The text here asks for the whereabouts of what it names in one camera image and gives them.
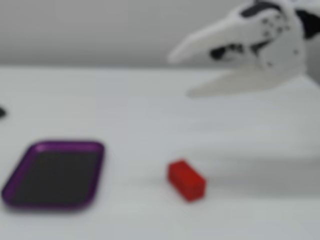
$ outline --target purple tray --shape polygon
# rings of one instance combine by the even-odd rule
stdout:
[[[105,147],[95,141],[32,145],[2,190],[11,207],[79,209],[94,198]]]

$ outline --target black object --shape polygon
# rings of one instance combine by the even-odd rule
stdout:
[[[302,22],[305,39],[310,40],[320,33],[320,17],[305,10],[296,10],[295,13]]]
[[[265,1],[257,1],[253,6],[245,9],[244,11],[241,12],[241,15],[244,18],[251,18],[254,17],[255,15],[259,14],[260,12],[267,10],[267,9],[275,9],[282,13],[282,9],[271,2],[265,2]]]
[[[0,107],[0,118],[3,118],[7,115],[6,111]]]

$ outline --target red block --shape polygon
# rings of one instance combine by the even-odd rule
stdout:
[[[206,180],[184,159],[169,164],[167,177],[188,202],[205,196]]]

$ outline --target white table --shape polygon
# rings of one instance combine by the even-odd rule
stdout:
[[[216,71],[1,68],[0,183],[25,149],[93,139],[108,154],[94,204],[74,214],[11,212],[1,240],[318,240],[320,90],[191,100]],[[166,181],[186,157],[208,179],[187,204]]]

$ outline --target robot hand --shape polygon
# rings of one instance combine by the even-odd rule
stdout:
[[[305,41],[320,32],[320,4],[312,0],[264,0],[242,5],[189,35],[169,56],[179,63],[207,52],[216,61],[239,57],[243,68],[192,89],[203,97],[270,89],[305,72]]]

